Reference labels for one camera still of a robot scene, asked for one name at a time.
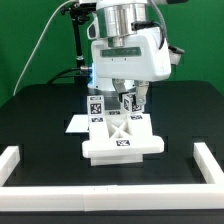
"qr-like marker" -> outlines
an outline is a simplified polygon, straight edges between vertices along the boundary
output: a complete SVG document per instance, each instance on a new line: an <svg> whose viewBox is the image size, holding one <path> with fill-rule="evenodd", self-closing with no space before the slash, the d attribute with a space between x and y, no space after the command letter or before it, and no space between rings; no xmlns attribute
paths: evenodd
<svg viewBox="0 0 224 224"><path fill-rule="evenodd" d="M142 109L141 106L138 106L132 102L132 112L140 111Z"/></svg>
<svg viewBox="0 0 224 224"><path fill-rule="evenodd" d="M90 100L101 100L100 96L91 96Z"/></svg>
<svg viewBox="0 0 224 224"><path fill-rule="evenodd" d="M116 141L117 146L130 146L130 141L129 140L118 140Z"/></svg>
<svg viewBox="0 0 224 224"><path fill-rule="evenodd" d="M102 108L100 103L90 104L91 114L101 114Z"/></svg>
<svg viewBox="0 0 224 224"><path fill-rule="evenodd" d="M142 116L141 115L131 116L131 119L132 120L140 120L140 119L142 119Z"/></svg>
<svg viewBox="0 0 224 224"><path fill-rule="evenodd" d="M109 112L110 115L119 115L121 114L121 112L118 110L118 111L110 111Z"/></svg>
<svg viewBox="0 0 224 224"><path fill-rule="evenodd" d="M103 118L102 117L92 118L92 122L103 122Z"/></svg>

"white foam block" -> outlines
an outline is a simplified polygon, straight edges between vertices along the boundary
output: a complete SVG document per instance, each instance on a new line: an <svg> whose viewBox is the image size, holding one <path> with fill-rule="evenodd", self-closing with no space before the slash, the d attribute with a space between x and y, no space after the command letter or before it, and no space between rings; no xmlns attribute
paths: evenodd
<svg viewBox="0 0 224 224"><path fill-rule="evenodd" d="M9 146L0 156L0 187L4 185L20 161L19 147Z"/></svg>
<svg viewBox="0 0 224 224"><path fill-rule="evenodd" d="M194 158L207 183L224 184L223 171L205 143L194 144Z"/></svg>
<svg viewBox="0 0 224 224"><path fill-rule="evenodd" d="M2 187L0 211L224 209L223 186Z"/></svg>

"black table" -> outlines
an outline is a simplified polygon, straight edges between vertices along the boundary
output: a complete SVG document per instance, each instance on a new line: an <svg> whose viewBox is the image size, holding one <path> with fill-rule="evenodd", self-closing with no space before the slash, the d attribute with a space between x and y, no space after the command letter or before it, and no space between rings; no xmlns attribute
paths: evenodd
<svg viewBox="0 0 224 224"><path fill-rule="evenodd" d="M198 81L153 83L145 111L165 152L141 164L91 167L82 157L87 134L65 134L86 113L86 87L24 88L0 108L0 153L19 145L21 161L5 186L83 186L204 183L193 143L205 142L224 168L224 97ZM224 210L0 213L1 223L223 223Z"/></svg>

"white object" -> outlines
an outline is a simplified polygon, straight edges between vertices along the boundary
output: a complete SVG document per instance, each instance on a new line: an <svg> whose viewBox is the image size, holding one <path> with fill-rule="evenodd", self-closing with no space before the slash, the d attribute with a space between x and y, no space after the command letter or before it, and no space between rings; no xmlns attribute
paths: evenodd
<svg viewBox="0 0 224 224"><path fill-rule="evenodd" d="M170 55L170 63L172 65L178 65L182 55L174 53L172 51L169 51L169 55Z"/></svg>
<svg viewBox="0 0 224 224"><path fill-rule="evenodd" d="M113 0L113 1L108 1L108 0L95 0L94 2L97 3L97 10L114 6L114 5L125 5L125 4L148 4L147 0ZM154 0L156 5L160 4L167 4L166 0Z"/></svg>
<svg viewBox="0 0 224 224"><path fill-rule="evenodd" d="M194 145L198 152L213 177L223 175L210 170L214 158L205 144ZM224 209L224 184L0 187L0 201L0 211Z"/></svg>
<svg viewBox="0 0 224 224"><path fill-rule="evenodd" d="M164 150L161 137L153 136L149 114L124 94L122 110L104 111L103 96L88 97L89 140L82 143L91 165L142 162L142 155Z"/></svg>
<svg viewBox="0 0 224 224"><path fill-rule="evenodd" d="M74 115L65 133L88 133L88 115Z"/></svg>
<svg viewBox="0 0 224 224"><path fill-rule="evenodd" d="M17 146L9 146L2 153L0 156L0 187L4 185L19 161L19 148Z"/></svg>
<svg viewBox="0 0 224 224"><path fill-rule="evenodd" d="M224 184L224 174L205 143L196 143L194 158L209 184Z"/></svg>
<svg viewBox="0 0 224 224"><path fill-rule="evenodd" d="M100 78L96 75L95 66L92 64L92 75L91 75L91 82L88 83L89 89L98 89L103 91L106 95L111 95L112 92L115 92L113 83L111 78ZM130 90L134 88L134 81L133 80L125 80L125 88L126 90Z"/></svg>
<svg viewBox="0 0 224 224"><path fill-rule="evenodd" d="M170 57L166 41L159 50L159 28L139 30L137 35L124 37L125 47L111 50L107 39L93 41L92 54L96 75L100 78L159 81L171 73ZM114 55L107 57L107 51ZM124 56L116 57L122 51Z"/></svg>

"green wall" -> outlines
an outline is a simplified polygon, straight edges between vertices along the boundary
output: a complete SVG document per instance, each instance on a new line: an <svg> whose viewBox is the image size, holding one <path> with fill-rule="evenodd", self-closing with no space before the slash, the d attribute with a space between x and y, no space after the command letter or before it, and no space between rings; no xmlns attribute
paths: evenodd
<svg viewBox="0 0 224 224"><path fill-rule="evenodd" d="M16 81L53 11L64 0L0 2L0 105L12 97ZM185 49L181 64L169 80L205 80L224 93L224 1L189 0L160 6L169 42ZM81 28L84 56L91 64L86 26ZM75 47L70 17L60 13L50 26L20 89L46 83L56 73L75 67Z"/></svg>

